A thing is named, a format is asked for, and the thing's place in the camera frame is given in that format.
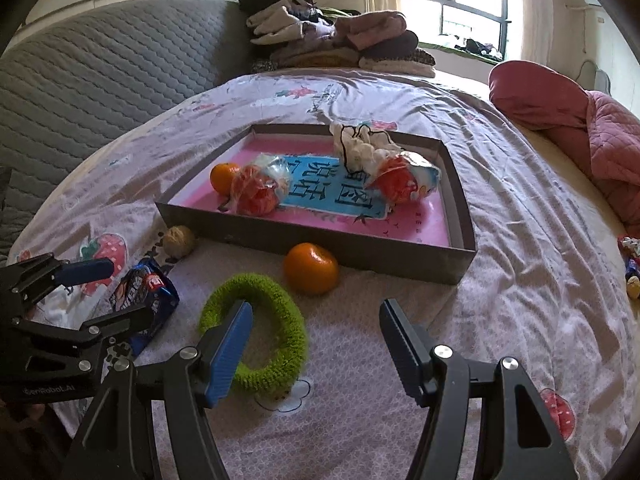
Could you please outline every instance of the tray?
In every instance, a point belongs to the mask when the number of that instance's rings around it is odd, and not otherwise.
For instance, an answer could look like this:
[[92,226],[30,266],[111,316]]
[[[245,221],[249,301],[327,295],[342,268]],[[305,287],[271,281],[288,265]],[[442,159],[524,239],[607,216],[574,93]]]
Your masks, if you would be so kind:
[[[436,139],[390,135],[442,170],[439,188],[418,203],[381,210],[362,189],[363,175],[336,175],[344,170],[328,158],[334,155],[327,126],[254,124],[204,157],[156,205],[169,227],[187,225],[212,240],[277,254],[312,242],[347,267],[455,285],[476,255],[476,239],[449,152]],[[266,217],[232,214],[210,186],[209,172],[220,162],[245,164],[259,153],[287,155],[294,175],[290,197]]]

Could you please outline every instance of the window frame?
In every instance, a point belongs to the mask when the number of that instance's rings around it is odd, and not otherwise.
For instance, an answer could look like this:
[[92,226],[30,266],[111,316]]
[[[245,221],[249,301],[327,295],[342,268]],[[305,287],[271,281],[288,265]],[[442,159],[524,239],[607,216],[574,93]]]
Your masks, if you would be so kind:
[[[476,9],[475,7],[470,7],[467,5],[463,5],[458,3],[456,0],[430,0],[432,2],[438,2],[441,6],[453,7],[459,10],[466,10],[466,12],[471,12],[472,14],[477,14],[478,16],[482,16],[489,20],[493,20],[494,22],[498,22],[500,24],[500,36],[498,38],[498,51],[504,57],[505,51],[507,49],[507,28],[510,22],[508,20],[509,15],[509,6],[507,0],[502,0],[502,15],[496,16],[495,14],[491,14],[490,12],[485,12],[481,9]],[[442,8],[442,12],[440,13],[440,34],[442,34],[444,26],[444,8]]]

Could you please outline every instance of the yarn ball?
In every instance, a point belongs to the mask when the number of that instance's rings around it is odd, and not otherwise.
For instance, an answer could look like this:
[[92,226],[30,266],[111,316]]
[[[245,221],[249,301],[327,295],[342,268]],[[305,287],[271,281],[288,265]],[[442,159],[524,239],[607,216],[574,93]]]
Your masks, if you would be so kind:
[[632,300],[640,298],[640,280],[637,276],[632,276],[626,282],[626,293]]
[[185,225],[171,227],[162,237],[162,248],[172,258],[184,258],[195,246],[196,237]]
[[280,323],[279,346],[264,368],[253,370],[244,363],[236,369],[234,382],[252,392],[271,393],[290,387],[306,361],[308,340],[305,320],[289,294],[261,274],[236,274],[220,285],[207,300],[200,317],[200,332],[220,325],[236,300],[255,309],[268,308]]

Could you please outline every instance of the blue paper sign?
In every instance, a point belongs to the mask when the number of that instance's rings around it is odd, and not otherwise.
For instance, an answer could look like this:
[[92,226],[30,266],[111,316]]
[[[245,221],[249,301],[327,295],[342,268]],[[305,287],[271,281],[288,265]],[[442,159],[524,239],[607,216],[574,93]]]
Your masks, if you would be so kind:
[[348,173],[331,156],[284,155],[293,175],[282,205],[303,207],[338,215],[384,218],[386,202],[373,190],[364,189],[367,174]]

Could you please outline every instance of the windowsill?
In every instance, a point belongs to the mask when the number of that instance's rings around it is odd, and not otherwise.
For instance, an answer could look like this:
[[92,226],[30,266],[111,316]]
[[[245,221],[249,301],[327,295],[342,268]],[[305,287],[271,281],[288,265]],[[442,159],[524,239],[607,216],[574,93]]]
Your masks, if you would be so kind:
[[482,61],[483,63],[487,63],[492,66],[495,66],[498,63],[500,63],[499,61],[494,61],[493,59],[489,59],[487,57],[478,56],[478,54],[471,54],[469,52],[464,52],[463,50],[451,48],[450,46],[443,46],[435,43],[424,43],[422,41],[418,42],[418,46],[421,48],[432,48],[435,50],[441,50],[443,52],[447,52],[448,54],[455,54],[456,56],[460,56],[460,57],[468,57],[469,59]]

